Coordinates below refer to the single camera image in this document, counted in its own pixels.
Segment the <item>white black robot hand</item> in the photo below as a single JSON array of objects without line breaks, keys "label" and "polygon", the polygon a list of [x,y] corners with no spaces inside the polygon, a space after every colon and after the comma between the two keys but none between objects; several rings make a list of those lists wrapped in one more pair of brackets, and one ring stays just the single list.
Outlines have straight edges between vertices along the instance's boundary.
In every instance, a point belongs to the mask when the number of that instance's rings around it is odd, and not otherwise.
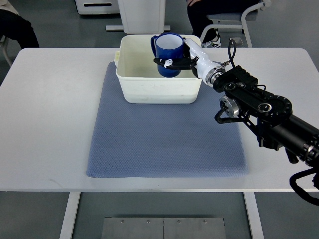
[{"label": "white black robot hand", "polygon": [[183,39],[184,52],[188,52],[183,58],[161,59],[155,58],[154,62],[168,70],[192,70],[195,77],[212,87],[214,81],[225,73],[225,67],[221,63],[211,61],[208,54],[191,38]]}]

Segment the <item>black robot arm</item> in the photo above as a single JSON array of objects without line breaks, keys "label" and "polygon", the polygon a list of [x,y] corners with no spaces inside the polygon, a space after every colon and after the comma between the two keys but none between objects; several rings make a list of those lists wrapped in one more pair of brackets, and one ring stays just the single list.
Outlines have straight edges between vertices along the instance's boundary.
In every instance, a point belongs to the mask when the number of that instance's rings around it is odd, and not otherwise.
[{"label": "black robot arm", "polygon": [[300,187],[297,180],[313,175],[314,187],[319,186],[319,130],[293,115],[287,98],[268,92],[257,78],[235,65],[235,53],[236,43],[230,40],[228,63],[232,69],[207,78],[215,91],[225,93],[215,120],[219,124],[243,122],[255,134],[260,147],[276,151],[284,147],[291,164],[303,161],[308,165],[309,169],[291,176],[289,184],[303,200],[317,206],[319,200]]}]

